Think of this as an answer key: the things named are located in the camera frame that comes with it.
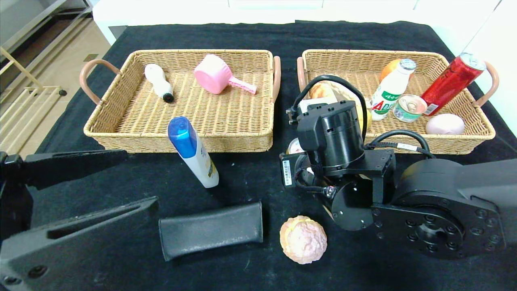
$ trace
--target white plastic bottle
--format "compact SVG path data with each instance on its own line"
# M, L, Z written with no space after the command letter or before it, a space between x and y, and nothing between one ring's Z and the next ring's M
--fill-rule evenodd
M380 83L372 97L372 119L382 120L399 96L406 91L409 76L417 65L410 59L402 59L395 70L389 73Z
M172 94L172 86L165 79L165 73L163 69L157 64L148 64L144 69L145 77L153 84L153 89L156 95L163 99L167 103L174 101L174 95Z
M203 186L217 186L219 173L189 120L183 116L173 118L167 128L167 134L179 156Z

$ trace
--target pink scoop handle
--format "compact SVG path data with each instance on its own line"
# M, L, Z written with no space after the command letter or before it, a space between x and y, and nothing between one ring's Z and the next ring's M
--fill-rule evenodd
M231 77L228 81L228 84L230 84L231 86L233 87L239 87L241 89L244 89L248 92L250 92L251 94L255 94L257 92L257 86L255 85L252 85L252 84L248 84L242 80L239 80L235 77Z

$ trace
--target pink measuring scoop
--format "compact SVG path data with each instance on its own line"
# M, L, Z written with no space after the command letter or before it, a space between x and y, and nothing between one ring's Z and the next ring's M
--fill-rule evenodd
M228 65L218 56L208 54L194 69L194 76L208 92L219 94L230 84L255 94L257 86L235 78Z

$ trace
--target black cloth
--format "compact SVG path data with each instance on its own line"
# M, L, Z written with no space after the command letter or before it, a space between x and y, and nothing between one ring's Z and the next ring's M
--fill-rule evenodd
M160 197L161 217L262 201L262 244L209 250L165 262L156 225L102 253L104 264L90 270L93 274L85 273L99 290L516 290L515 247L457 261L428 258L377 240L371 228L343 231L312 196L284 190L278 155L296 137L284 112L299 93L296 58L315 48L429 51L449 61L454 58L429 26L408 22L129 27L104 57L117 67L141 49L266 49L280 56L282 84L275 106L273 147L264 153L210 154L221 180L218 187L208 190L177 154L133 154L116 167L35 193L33 225L153 195ZM105 67L97 67L88 83L101 96L113 77ZM476 98L482 95L475 84L469 89ZM83 134L94 107L79 90L38 152L102 149ZM441 158L475 164L517 157L517 140L504 121L490 103L483 110L496 137L469 155ZM397 175L420 159L421 155L398 154ZM318 221L328 236L326 253L310 265L291 261L280 247L280 226L299 214Z

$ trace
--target tin can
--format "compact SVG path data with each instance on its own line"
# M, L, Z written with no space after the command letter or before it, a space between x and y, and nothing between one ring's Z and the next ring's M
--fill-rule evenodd
M427 110L427 103L417 95L402 95L393 109L393 115L403 122L413 122Z
M304 152L304 150L301 148L300 141L298 140L298 138L293 139L289 143L289 147L287 147L287 151L286 151L286 153L288 155L302 153L302 152Z
M424 114L434 115L485 70L486 63L475 55L462 53L457 56L422 94L428 105Z

